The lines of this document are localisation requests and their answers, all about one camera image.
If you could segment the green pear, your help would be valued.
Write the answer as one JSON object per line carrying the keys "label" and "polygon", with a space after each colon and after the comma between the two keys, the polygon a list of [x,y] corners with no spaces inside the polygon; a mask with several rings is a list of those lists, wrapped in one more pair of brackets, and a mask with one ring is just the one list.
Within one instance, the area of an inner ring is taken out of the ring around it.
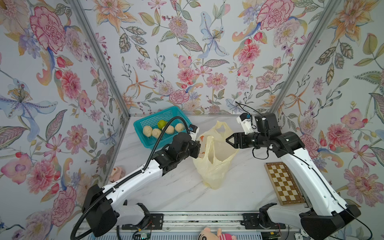
{"label": "green pear", "polygon": [[160,120],[160,121],[158,122],[158,124],[157,124],[158,129],[162,130],[162,129],[166,126],[167,123],[168,123],[168,122],[165,121],[165,120]]}

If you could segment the yellow plastic bag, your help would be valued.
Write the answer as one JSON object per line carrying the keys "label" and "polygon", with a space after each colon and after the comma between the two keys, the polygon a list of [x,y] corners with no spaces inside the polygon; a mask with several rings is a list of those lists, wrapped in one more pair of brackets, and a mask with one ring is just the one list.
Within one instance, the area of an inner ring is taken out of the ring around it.
{"label": "yellow plastic bag", "polygon": [[193,160],[203,184],[213,190],[219,189],[239,150],[226,142],[234,132],[225,122],[218,121],[210,130],[202,133],[198,140],[201,148]]}

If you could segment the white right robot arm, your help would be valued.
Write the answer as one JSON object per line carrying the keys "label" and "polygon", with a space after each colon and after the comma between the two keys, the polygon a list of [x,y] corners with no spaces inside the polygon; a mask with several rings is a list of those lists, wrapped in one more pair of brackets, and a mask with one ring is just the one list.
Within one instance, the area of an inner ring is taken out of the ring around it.
{"label": "white right robot arm", "polygon": [[310,206],[307,208],[266,205],[266,218],[270,222],[301,228],[314,240],[324,240],[361,215],[357,206],[349,205],[333,190],[295,133],[274,136],[234,133],[226,138],[226,142],[235,149],[267,148],[275,153],[308,198]]}

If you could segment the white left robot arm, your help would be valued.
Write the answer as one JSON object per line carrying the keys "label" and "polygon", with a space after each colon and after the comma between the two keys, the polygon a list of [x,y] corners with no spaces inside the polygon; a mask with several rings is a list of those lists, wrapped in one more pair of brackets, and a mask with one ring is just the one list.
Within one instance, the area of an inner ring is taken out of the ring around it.
{"label": "white left robot arm", "polygon": [[150,216],[148,209],[141,203],[125,206],[128,196],[174,170],[188,157],[196,159],[200,147],[197,133],[178,133],[171,144],[155,152],[149,163],[142,168],[102,188],[89,188],[83,214],[75,224],[70,238],[80,240],[89,234],[100,237],[117,225],[147,224]]}

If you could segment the teal plastic basket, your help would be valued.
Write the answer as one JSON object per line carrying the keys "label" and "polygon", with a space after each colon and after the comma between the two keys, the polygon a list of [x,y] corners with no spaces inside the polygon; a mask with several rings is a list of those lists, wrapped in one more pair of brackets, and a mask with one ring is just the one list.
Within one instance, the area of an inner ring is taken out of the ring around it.
{"label": "teal plastic basket", "polygon": [[[192,123],[178,107],[170,107],[134,122],[135,131],[143,146],[152,149],[162,132],[162,128],[176,116],[183,118],[187,123],[187,126]],[[185,126],[181,120],[174,120],[161,138],[158,149],[166,144],[170,144],[173,137],[179,133],[177,130],[184,127]]]}

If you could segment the pink toy figure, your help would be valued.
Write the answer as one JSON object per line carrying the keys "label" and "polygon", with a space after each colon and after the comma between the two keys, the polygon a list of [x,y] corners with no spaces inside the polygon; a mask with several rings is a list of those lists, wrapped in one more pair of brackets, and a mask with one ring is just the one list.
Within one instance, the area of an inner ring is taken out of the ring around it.
{"label": "pink toy figure", "polygon": [[114,183],[122,179],[126,175],[126,171],[122,166],[116,166],[112,169],[112,172],[109,177],[109,182]]}

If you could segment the wooden chessboard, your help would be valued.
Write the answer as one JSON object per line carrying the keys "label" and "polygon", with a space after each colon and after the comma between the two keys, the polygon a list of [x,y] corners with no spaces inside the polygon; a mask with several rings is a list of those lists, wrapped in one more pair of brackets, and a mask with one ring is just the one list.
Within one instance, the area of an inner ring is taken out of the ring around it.
{"label": "wooden chessboard", "polygon": [[294,176],[283,162],[266,163],[265,169],[280,205],[298,205],[306,202]]}

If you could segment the pink plush toy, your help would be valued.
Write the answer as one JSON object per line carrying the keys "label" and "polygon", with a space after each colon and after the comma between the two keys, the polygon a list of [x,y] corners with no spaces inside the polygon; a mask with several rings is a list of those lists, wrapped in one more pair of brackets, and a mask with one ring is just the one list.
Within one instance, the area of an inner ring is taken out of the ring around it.
{"label": "pink plush toy", "polygon": [[204,228],[199,236],[198,240],[237,240],[236,236],[231,234],[225,234],[222,229],[218,229],[217,233],[213,233],[210,228]]}

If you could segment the green circuit board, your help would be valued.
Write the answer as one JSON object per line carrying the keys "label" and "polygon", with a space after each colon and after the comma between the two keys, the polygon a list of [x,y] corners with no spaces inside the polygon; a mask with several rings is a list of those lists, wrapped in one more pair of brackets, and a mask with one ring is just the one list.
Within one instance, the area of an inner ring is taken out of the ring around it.
{"label": "green circuit board", "polygon": [[135,235],[135,240],[150,240],[151,233],[140,233]]}

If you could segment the metal base rail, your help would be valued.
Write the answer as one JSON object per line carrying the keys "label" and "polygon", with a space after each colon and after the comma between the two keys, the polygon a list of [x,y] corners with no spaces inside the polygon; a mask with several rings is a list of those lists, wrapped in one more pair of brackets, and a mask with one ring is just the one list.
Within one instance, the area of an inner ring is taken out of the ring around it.
{"label": "metal base rail", "polygon": [[151,233],[151,240],[196,240],[204,228],[213,233],[236,236],[238,240],[308,240],[304,230],[286,224],[261,227],[257,212],[153,212],[150,221],[140,229],[129,224],[113,227],[99,237],[93,233],[86,240],[135,240],[135,235]]}

